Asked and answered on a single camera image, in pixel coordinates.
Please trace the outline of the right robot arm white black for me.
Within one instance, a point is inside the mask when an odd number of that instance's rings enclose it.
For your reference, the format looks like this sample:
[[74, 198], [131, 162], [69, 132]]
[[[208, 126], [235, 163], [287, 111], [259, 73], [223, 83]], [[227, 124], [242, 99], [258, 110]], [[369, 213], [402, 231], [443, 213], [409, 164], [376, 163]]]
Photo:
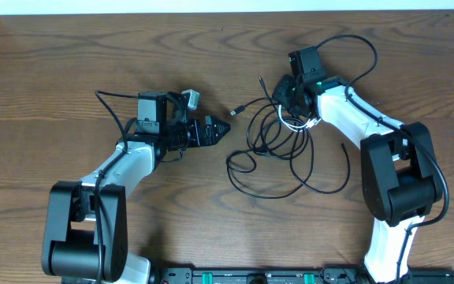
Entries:
[[292, 74], [281, 78], [273, 98], [292, 131], [308, 132], [320, 122], [333, 125], [359, 150], [363, 198], [374, 225], [363, 265], [372, 282], [399, 283], [408, 274], [413, 234], [441, 221], [449, 190], [437, 164], [430, 131], [424, 124], [404, 124], [361, 99], [352, 83], [330, 77], [317, 47], [288, 56]]

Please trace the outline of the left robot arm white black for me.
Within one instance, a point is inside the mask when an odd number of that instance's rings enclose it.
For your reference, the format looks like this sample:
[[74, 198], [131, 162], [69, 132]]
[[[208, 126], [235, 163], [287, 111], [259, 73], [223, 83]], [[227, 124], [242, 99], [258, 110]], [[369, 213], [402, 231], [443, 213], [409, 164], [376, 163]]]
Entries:
[[113, 154], [79, 181], [50, 190], [41, 264], [63, 283], [158, 283], [151, 261], [128, 250], [127, 199], [166, 153], [217, 144], [231, 126], [214, 116], [190, 118], [200, 94], [140, 92], [137, 115], [117, 127]]

